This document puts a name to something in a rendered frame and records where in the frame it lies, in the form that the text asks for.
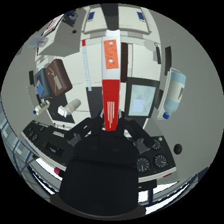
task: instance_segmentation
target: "black ball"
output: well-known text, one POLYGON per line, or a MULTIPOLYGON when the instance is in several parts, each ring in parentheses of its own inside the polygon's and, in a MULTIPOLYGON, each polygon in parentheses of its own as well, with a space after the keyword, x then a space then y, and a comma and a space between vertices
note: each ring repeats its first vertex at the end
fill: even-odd
POLYGON ((174 153, 175 153, 176 155, 179 155, 179 154, 181 154, 181 152, 182 152, 182 145, 180 145, 180 144, 176 144, 176 145, 174 146, 174 153))

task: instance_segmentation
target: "gauge needle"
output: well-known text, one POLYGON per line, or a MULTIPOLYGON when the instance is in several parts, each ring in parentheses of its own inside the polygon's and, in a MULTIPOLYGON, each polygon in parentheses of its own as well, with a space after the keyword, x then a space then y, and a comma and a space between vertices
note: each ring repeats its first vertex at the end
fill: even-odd
MULTIPOLYGON (((136 89, 137 90, 137 89, 136 89)), ((139 94, 139 91, 137 91, 138 92, 138 94, 139 94)), ((139 97, 140 97, 140 95, 139 95, 139 97)), ((140 99, 142 100, 142 98, 140 97, 140 99)), ((142 102, 142 104, 143 104, 143 106, 144 106, 144 103, 142 102)), ((144 110, 146 111, 146 108, 144 107, 144 110)), ((147 112, 146 112, 147 113, 147 112)))

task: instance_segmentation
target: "dial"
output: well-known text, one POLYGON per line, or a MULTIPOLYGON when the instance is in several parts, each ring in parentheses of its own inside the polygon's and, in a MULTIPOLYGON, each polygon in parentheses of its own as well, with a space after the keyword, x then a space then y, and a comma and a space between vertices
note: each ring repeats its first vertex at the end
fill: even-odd
POLYGON ((137 170, 139 172, 146 172, 150 167, 150 162, 144 158, 144 157, 140 157, 137 160, 137 170))
POLYGON ((45 127, 43 126, 43 127, 41 127, 40 131, 43 131, 44 129, 45 129, 45 127))
POLYGON ((32 137, 32 141, 33 141, 33 142, 36 141, 37 138, 38 138, 38 134, 35 134, 35 135, 32 137))
POLYGON ((30 134, 29 134, 29 137, 32 137, 34 135, 34 131, 32 131, 30 134))
POLYGON ((157 140, 157 139, 153 139, 153 140, 154 140, 154 142, 155 142, 155 145, 153 146, 153 149, 155 149, 155 150, 160 149, 160 148, 161 148, 161 143, 160 143, 160 141, 157 140))
POLYGON ((167 164, 167 158, 164 155, 156 155, 154 157, 154 165, 158 168, 163 168, 167 164))

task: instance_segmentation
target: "pink object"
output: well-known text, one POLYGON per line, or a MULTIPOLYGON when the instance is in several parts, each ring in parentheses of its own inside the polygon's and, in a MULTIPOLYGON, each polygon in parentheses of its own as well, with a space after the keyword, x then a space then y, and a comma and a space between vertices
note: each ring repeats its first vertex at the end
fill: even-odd
POLYGON ((54 172, 58 175, 60 170, 61 169, 59 169, 58 167, 55 167, 54 172))

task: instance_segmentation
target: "red stripe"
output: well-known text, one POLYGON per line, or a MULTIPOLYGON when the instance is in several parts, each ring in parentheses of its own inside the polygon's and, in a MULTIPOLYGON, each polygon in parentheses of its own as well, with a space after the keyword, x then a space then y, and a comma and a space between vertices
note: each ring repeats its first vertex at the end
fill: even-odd
POLYGON ((85 39, 82 40, 82 46, 85 46, 85 39))
POLYGON ((102 88, 103 88, 103 113, 105 121, 105 130, 115 131, 117 128, 117 118, 118 118, 118 109, 120 101, 120 95, 119 95, 120 80, 102 80, 102 88))

